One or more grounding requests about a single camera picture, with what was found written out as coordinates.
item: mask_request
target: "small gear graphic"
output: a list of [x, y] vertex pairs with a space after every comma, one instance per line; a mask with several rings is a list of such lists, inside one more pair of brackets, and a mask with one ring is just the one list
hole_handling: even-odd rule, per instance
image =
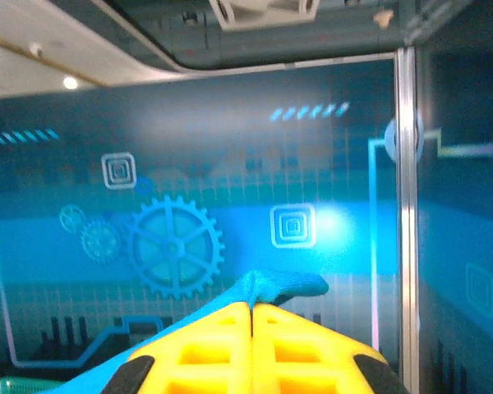
[[141, 205], [128, 225], [128, 257], [142, 282], [166, 298], [191, 298], [219, 274], [221, 231], [206, 209], [165, 196]]
[[111, 263], [121, 253], [117, 229], [104, 220], [95, 220], [82, 230], [82, 249], [96, 263]]
[[152, 195], [154, 193], [154, 182], [146, 176], [138, 176], [135, 192], [139, 195]]
[[58, 215], [62, 228], [71, 234], [81, 232], [85, 225], [85, 214], [76, 205], [65, 205]]

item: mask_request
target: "recessed light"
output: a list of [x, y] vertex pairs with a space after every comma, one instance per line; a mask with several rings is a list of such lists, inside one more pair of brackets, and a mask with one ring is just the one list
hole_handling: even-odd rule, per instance
[[69, 90], [74, 90], [78, 87], [79, 83], [72, 76], [64, 78], [64, 87]]

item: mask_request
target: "blue cloth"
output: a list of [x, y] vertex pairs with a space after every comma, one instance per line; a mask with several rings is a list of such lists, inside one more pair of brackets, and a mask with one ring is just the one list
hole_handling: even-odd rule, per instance
[[315, 274], [268, 270], [250, 271], [239, 279], [234, 286], [193, 314], [165, 328], [154, 337], [122, 352], [120, 355], [116, 355], [98, 367], [77, 376], [70, 382], [45, 393], [100, 393], [117, 369], [128, 360], [135, 350], [235, 302], [247, 302], [251, 308], [258, 302], [281, 305], [295, 296], [320, 296], [327, 290], [329, 290], [327, 282]]

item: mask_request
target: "blue glass wall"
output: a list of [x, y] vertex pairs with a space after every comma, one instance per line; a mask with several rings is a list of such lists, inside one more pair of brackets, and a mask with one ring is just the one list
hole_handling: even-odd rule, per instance
[[418, 50], [422, 392], [493, 392], [493, 7]]
[[392, 61], [0, 100], [2, 372], [69, 378], [256, 268], [324, 276], [284, 307], [396, 364], [393, 116]]

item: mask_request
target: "yellow plastic part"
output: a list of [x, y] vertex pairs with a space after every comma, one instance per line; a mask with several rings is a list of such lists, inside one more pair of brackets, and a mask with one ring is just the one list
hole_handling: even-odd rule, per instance
[[374, 394], [354, 361], [380, 353], [273, 305], [229, 305], [135, 351], [138, 394]]
[[254, 394], [374, 394], [353, 356], [377, 351], [273, 305], [253, 316]]
[[143, 346], [155, 362], [138, 394], [250, 394], [251, 313], [236, 303]]

